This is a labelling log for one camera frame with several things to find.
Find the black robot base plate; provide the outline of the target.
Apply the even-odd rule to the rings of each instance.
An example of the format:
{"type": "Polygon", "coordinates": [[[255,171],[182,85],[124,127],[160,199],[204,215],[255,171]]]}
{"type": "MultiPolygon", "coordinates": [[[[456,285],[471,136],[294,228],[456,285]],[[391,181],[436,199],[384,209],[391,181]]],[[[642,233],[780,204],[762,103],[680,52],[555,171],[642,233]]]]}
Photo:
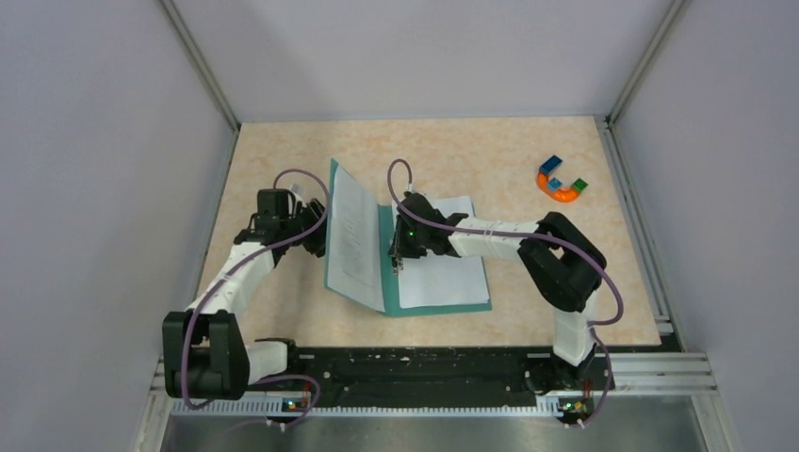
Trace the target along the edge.
{"type": "Polygon", "coordinates": [[[487,408],[600,396],[615,385],[605,353],[573,368],[551,347],[293,347],[280,378],[249,388],[306,389],[321,408],[487,408]]]}

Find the green plastic folder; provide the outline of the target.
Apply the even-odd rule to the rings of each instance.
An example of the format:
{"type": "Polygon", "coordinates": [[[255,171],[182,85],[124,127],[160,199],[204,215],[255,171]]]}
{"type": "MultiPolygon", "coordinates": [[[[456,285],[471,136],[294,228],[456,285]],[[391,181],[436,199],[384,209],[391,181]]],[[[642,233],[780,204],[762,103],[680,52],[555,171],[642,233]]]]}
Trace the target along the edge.
{"type": "Polygon", "coordinates": [[[388,317],[398,316],[398,282],[397,274],[393,272],[391,257],[388,255],[389,247],[395,232],[395,216],[398,210],[395,204],[379,205],[379,235],[380,257],[383,275],[383,301],[384,311],[381,313],[388,317]]]}

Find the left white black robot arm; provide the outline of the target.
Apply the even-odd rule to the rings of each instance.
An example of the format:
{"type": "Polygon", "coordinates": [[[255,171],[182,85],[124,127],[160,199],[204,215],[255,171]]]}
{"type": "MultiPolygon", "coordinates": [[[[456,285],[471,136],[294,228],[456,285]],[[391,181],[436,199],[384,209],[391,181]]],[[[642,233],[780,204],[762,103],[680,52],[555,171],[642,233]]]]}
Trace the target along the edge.
{"type": "Polygon", "coordinates": [[[162,322],[166,392],[192,406],[237,400],[263,378],[290,389],[302,364],[288,339],[244,341],[238,325],[262,281],[293,247],[325,254],[326,207],[284,188],[261,189],[256,210],[235,236],[227,260],[203,293],[162,322]]]}

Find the white paper sheets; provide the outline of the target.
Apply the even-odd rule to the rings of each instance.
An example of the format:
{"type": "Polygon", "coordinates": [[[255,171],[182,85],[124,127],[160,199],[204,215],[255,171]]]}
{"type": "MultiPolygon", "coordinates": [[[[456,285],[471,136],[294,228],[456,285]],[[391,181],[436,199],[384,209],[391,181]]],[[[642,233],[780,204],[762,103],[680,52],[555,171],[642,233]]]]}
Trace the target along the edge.
{"type": "Polygon", "coordinates": [[[480,257],[429,254],[404,259],[397,274],[398,316],[449,315],[492,309],[480,257]]]}

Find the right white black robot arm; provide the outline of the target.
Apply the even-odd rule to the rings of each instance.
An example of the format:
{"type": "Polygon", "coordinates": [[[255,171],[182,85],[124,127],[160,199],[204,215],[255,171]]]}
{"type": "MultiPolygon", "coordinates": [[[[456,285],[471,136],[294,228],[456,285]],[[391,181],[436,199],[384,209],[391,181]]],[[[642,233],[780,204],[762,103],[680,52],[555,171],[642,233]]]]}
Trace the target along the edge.
{"type": "Polygon", "coordinates": [[[592,310],[606,281],[607,261],[565,215],[549,212],[528,223],[488,221],[461,212],[445,216],[424,195],[408,192],[397,205],[390,254],[397,264],[434,254],[522,265],[554,310],[554,379],[577,388],[590,377],[592,310]]]}

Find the printed white paper sheet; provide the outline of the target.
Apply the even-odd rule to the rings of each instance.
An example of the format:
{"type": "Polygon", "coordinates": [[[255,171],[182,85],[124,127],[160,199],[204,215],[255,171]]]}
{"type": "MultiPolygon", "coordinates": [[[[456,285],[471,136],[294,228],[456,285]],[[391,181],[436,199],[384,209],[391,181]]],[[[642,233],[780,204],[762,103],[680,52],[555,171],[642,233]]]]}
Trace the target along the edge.
{"type": "Polygon", "coordinates": [[[382,313],[379,205],[336,160],[331,161],[325,287],[382,313]]]}

